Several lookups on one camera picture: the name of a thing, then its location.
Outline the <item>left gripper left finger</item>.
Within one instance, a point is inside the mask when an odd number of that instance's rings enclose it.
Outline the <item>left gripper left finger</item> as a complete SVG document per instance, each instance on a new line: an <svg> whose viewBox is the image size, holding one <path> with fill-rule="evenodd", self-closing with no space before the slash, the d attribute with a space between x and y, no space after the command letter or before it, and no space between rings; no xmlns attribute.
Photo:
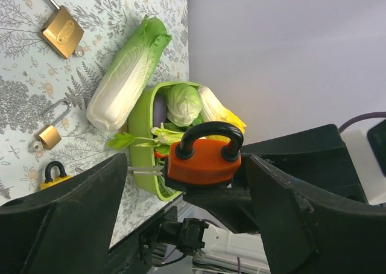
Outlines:
<svg viewBox="0 0 386 274"><path fill-rule="evenodd" d="M101 273L126 177L120 153L2 205L1 273Z"/></svg>

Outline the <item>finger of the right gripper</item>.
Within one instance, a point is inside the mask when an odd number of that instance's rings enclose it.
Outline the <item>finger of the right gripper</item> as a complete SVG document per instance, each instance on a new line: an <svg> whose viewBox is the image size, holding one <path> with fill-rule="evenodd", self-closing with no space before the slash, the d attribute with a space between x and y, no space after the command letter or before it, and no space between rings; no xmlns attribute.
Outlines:
<svg viewBox="0 0 386 274"><path fill-rule="evenodd" d="M241 153L256 155L330 193L368 202L347 147L334 124L244 145Z"/></svg>
<svg viewBox="0 0 386 274"><path fill-rule="evenodd" d="M235 234L257 234L259 227L248 188L187 191L183 200L206 210Z"/></svg>

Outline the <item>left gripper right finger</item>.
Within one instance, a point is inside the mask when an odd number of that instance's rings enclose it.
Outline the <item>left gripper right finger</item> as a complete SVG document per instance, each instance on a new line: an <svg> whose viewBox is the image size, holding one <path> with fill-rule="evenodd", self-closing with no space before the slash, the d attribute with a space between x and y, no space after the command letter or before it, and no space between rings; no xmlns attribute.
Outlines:
<svg viewBox="0 0 386 274"><path fill-rule="evenodd" d="M271 273L385 272L385 208L332 194L257 156L245 169Z"/></svg>

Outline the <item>orange padlock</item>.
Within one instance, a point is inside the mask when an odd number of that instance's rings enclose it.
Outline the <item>orange padlock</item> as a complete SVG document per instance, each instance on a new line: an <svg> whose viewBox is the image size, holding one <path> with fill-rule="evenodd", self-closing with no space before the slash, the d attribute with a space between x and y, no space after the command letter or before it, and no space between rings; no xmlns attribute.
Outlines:
<svg viewBox="0 0 386 274"><path fill-rule="evenodd" d="M165 185L181 192L226 188L241 166L242 131L210 121L188 129L170 146L163 168Z"/></svg>

